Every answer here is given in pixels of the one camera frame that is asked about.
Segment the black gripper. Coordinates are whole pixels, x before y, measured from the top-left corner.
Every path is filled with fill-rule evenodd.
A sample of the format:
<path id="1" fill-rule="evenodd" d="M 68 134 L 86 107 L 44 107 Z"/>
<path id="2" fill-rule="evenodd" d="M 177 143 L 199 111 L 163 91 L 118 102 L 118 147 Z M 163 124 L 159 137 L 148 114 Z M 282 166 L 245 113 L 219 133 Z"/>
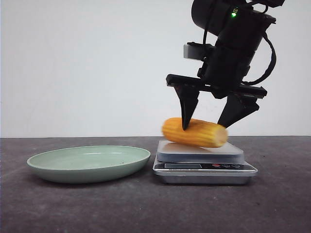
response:
<path id="1" fill-rule="evenodd" d="M 215 47 L 203 60 L 197 77 L 167 75 L 167 86 L 173 87 L 181 105 L 182 129 L 185 131 L 198 103 L 199 92 L 210 92 L 217 99 L 227 97 L 218 124 L 228 128 L 259 109 L 257 98 L 267 95 L 263 87 L 242 83 L 250 69 L 253 53 L 240 53 L 225 47 Z"/>

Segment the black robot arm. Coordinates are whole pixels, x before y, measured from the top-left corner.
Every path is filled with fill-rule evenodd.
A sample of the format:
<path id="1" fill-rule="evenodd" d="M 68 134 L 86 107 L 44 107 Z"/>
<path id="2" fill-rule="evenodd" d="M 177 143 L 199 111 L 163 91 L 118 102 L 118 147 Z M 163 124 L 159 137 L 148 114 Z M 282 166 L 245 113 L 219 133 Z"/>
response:
<path id="1" fill-rule="evenodd" d="M 276 53 L 258 79 L 248 82 L 247 75 L 254 54 L 262 40 L 268 40 L 267 28 L 276 22 L 266 11 L 257 11 L 255 0 L 195 0 L 191 17 L 195 25 L 205 33 L 217 36 L 214 45 L 188 42 L 184 45 L 184 57 L 202 61 L 195 78 L 169 74 L 168 86 L 175 89 L 181 105 L 182 128 L 187 129 L 198 103 L 201 91 L 210 92 L 215 98 L 227 102 L 218 120 L 229 127 L 257 111 L 258 99 L 267 91 L 258 84 L 264 81 L 276 65 Z"/>

